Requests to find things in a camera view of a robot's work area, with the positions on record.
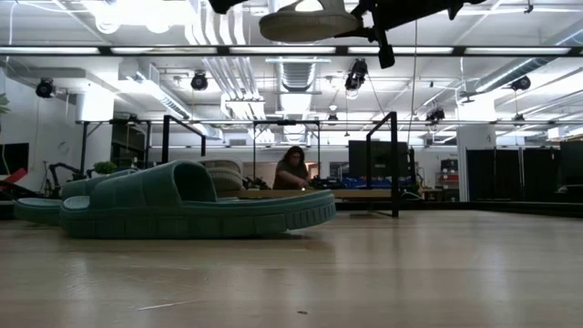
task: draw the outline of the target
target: monitor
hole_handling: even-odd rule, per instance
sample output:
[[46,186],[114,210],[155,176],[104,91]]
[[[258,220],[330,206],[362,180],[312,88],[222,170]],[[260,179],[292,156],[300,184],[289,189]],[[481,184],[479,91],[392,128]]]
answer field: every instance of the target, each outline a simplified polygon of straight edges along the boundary
[[[408,149],[406,142],[398,142],[399,176],[409,177]],[[371,141],[371,176],[391,177],[391,142]],[[366,141],[350,140],[348,142],[349,176],[366,177]]]

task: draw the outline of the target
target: spotlight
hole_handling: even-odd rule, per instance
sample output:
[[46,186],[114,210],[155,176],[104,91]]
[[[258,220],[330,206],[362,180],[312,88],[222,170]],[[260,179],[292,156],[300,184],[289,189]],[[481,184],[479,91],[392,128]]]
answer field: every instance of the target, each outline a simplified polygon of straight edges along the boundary
[[40,83],[36,86],[36,95],[41,98],[52,98],[55,96],[55,86],[52,78],[41,78]]
[[194,72],[194,77],[192,78],[192,81],[190,81],[190,86],[197,91],[205,90],[209,86],[209,81],[205,77],[206,74],[207,72],[203,70],[197,70]]
[[[522,114],[516,114],[514,115],[514,117],[512,118],[512,120],[514,121],[523,121],[525,120],[525,116]],[[515,127],[522,127],[524,124],[515,124]]]
[[425,120],[427,121],[438,121],[438,120],[442,120],[445,118],[445,112],[443,108],[437,108],[435,111],[431,112],[430,114],[427,114],[427,118]]
[[328,120],[338,120],[338,116],[336,116],[336,114],[330,114]]
[[528,90],[530,88],[530,85],[531,85],[530,78],[521,77],[518,80],[512,82],[510,84],[510,88],[515,90],[515,91],[518,91],[518,90],[525,91],[525,90]]
[[346,94],[349,99],[356,99],[358,97],[358,89],[364,83],[364,77],[368,74],[368,66],[366,61],[363,59],[356,59],[354,65],[346,78]]

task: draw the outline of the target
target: ceiling fixture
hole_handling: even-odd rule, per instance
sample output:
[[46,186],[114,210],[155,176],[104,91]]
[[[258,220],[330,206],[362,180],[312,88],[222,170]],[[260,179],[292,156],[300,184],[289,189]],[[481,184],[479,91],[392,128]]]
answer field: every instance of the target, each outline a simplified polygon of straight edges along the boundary
[[530,78],[521,77],[518,80],[512,82],[510,84],[510,88],[515,90],[515,91],[518,91],[518,90],[526,91],[530,88],[531,85],[532,85],[532,83],[530,82]]
[[427,114],[426,121],[436,122],[445,119],[445,112],[443,108],[436,108],[434,111]]
[[197,91],[206,90],[209,86],[209,81],[206,78],[207,72],[203,70],[196,70],[194,72],[194,77],[190,81],[190,86]]
[[41,78],[40,83],[38,84],[38,86],[36,86],[36,95],[45,99],[50,99],[54,97],[55,86],[53,85],[53,79],[45,77]]
[[327,76],[326,82],[328,82],[332,89],[338,90],[338,78],[334,78],[333,76]]
[[346,88],[346,97],[349,99],[356,99],[358,97],[358,89],[363,85],[366,75],[368,74],[368,66],[364,58],[356,59],[354,65],[346,78],[344,87]]

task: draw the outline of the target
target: woman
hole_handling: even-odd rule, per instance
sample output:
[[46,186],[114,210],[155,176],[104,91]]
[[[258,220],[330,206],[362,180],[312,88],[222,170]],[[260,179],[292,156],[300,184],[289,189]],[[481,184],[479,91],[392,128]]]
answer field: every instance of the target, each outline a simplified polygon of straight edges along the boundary
[[303,150],[293,146],[277,163],[275,169],[275,190],[296,190],[308,186],[308,169],[306,169]]

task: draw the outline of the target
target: black metal frame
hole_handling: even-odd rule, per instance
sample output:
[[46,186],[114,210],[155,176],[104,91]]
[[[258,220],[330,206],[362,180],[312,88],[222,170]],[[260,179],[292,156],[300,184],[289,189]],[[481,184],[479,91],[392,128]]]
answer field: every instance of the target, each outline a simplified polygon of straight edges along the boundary
[[[152,133],[152,121],[151,120],[138,120],[138,119],[110,119],[104,121],[77,121],[77,124],[83,124],[83,138],[81,141],[81,165],[79,169],[81,172],[85,172],[85,155],[87,152],[87,138],[95,132],[101,125],[109,124],[109,125],[127,125],[129,123],[134,124],[146,124],[148,126],[148,130],[146,132],[146,144],[144,145],[144,166],[148,168],[148,158],[149,158],[149,141],[151,138]],[[91,131],[87,132],[87,129],[90,124],[97,124]]]
[[253,121],[253,179],[256,179],[256,163],[257,163],[257,147],[255,139],[258,136],[255,136],[257,131],[258,125],[271,125],[277,124],[278,126],[295,126],[298,124],[314,124],[318,127],[318,176],[320,176],[320,169],[321,169],[321,161],[320,161],[320,130],[322,129],[321,125],[322,122],[319,120],[293,120],[293,119],[280,119],[280,120],[254,120]]
[[[372,136],[376,130],[381,128],[384,123],[391,120],[391,154],[399,153],[398,131],[397,127],[397,112],[390,112],[387,114],[374,128],[366,135],[366,188],[373,188],[373,168],[371,167],[371,143]],[[399,217],[399,203],[401,201],[401,193],[399,191],[399,156],[391,156],[391,200],[393,203],[392,216]]]
[[207,136],[203,135],[195,128],[183,123],[181,120],[174,118],[171,115],[165,115],[162,123],[162,164],[169,162],[170,121],[174,121],[176,124],[198,135],[200,137],[200,156],[207,156]]

